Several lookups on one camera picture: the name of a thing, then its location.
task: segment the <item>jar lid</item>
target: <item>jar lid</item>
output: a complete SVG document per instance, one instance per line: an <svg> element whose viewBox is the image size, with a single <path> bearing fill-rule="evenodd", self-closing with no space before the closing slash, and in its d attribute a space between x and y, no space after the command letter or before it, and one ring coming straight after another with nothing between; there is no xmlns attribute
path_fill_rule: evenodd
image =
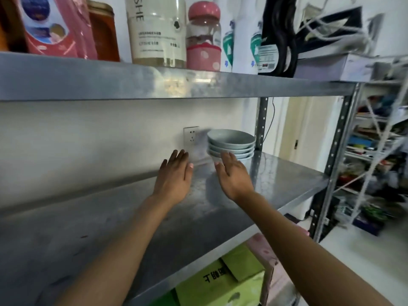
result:
<svg viewBox="0 0 408 306"><path fill-rule="evenodd" d="M89 8L108 11L113 14L113 8L109 4L96 2L93 0L86 0L86 3L88 4Z"/></svg>
<svg viewBox="0 0 408 306"><path fill-rule="evenodd" d="M221 11L217 4L209 1L198 1L193 3L188 10L188 19L193 20L198 16L213 16L218 20L221 17Z"/></svg>

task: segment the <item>hand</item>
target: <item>hand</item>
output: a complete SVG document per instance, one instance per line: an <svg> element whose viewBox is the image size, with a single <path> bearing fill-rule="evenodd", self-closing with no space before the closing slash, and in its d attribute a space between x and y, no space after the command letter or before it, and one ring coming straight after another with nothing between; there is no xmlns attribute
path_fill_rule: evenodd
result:
<svg viewBox="0 0 408 306"><path fill-rule="evenodd" d="M153 196L165 201L170 208L180 203L190 189L193 167L192 163L188 163L188 153L181 150L177 155L177 150L174 150L169 161L164 160L160 166Z"/></svg>
<svg viewBox="0 0 408 306"><path fill-rule="evenodd" d="M254 187L245 165L232 153L221 153L222 162L215 163L221 188L227 197L237 203L253 193Z"/></svg>

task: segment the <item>left hand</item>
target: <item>left hand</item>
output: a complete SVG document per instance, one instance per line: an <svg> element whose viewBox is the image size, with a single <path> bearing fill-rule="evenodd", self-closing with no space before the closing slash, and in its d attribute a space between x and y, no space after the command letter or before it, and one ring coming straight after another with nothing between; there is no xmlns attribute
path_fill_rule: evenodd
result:
<svg viewBox="0 0 408 306"><path fill-rule="evenodd" d="M153 196L169 204L169 207L180 203L190 190L193 176L192 163L188 162L188 153L177 150L171 154L169 161L164 160L157 175Z"/></svg>

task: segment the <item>pink jar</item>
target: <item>pink jar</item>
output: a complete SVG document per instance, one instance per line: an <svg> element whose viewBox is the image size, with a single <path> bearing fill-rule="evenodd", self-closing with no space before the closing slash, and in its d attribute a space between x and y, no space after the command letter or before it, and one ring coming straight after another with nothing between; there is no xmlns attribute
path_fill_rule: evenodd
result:
<svg viewBox="0 0 408 306"><path fill-rule="evenodd" d="M199 1L188 10L187 68L220 71L221 26L220 8L214 2Z"/></svg>

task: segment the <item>stack of bowls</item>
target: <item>stack of bowls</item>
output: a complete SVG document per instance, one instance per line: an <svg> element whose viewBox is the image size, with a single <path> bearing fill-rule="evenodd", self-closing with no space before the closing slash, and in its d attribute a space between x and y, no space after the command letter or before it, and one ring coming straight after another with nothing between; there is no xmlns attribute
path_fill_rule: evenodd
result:
<svg viewBox="0 0 408 306"><path fill-rule="evenodd" d="M233 153L237 160L244 162L254 156L255 137L237 130L211 130L207 133L207 153L216 162L221 162L221 153Z"/></svg>

